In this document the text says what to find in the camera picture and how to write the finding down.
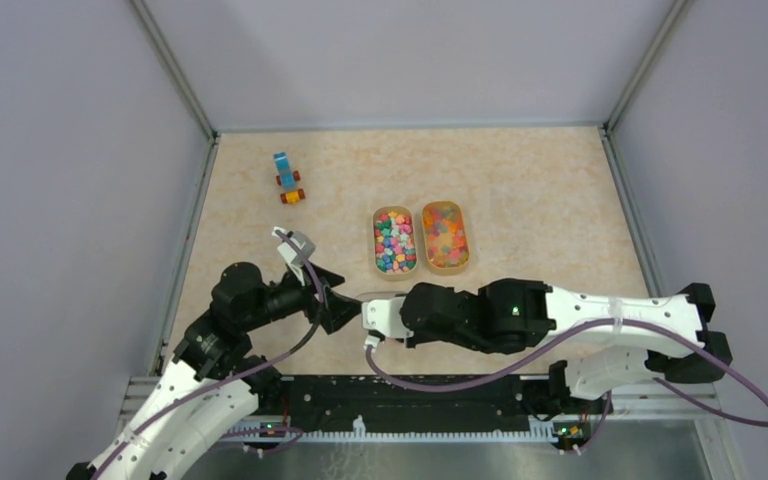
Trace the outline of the clear plastic scoop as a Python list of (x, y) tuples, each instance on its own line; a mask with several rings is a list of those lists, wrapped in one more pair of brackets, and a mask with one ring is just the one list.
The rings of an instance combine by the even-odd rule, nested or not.
[(403, 295), (404, 293), (401, 291), (393, 291), (393, 290), (372, 291), (372, 292), (365, 292), (365, 293), (358, 294), (356, 296), (356, 299), (359, 302), (365, 303), (365, 302), (371, 302), (374, 300), (389, 300), (389, 299), (396, 298)]

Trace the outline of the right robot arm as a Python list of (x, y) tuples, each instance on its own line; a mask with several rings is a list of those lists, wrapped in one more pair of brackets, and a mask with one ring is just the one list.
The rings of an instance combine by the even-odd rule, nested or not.
[(600, 351), (551, 368), (549, 404), (572, 412), (624, 385), (661, 379), (713, 383), (733, 361), (727, 337), (709, 322), (716, 308), (709, 285), (692, 283), (668, 297), (585, 294), (540, 281), (507, 278), (477, 292), (415, 285), (398, 310), (410, 347), (445, 342), (485, 354), (547, 352), (566, 340)]

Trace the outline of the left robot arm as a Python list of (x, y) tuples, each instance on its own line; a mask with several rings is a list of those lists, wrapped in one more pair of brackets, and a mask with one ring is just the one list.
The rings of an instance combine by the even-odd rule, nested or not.
[[(187, 328), (145, 402), (107, 449), (75, 464), (68, 478), (182, 478), (241, 419), (277, 407), (276, 363), (300, 350), (317, 329), (331, 334), (360, 315), (360, 301), (333, 290), (344, 281), (314, 267), (265, 283), (252, 263), (227, 267), (209, 308)], [(252, 354), (251, 331), (296, 313), (311, 324), (297, 345), (271, 360)]]

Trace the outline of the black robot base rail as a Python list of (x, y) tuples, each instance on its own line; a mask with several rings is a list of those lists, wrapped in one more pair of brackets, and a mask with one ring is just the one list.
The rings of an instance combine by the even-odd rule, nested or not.
[(598, 418), (603, 399), (563, 397), (547, 379), (507, 375), (472, 389), (428, 393), (378, 376), (284, 377), (260, 398), (256, 413), (306, 432), (346, 432), (361, 419), (370, 433), (524, 433), (558, 416)]

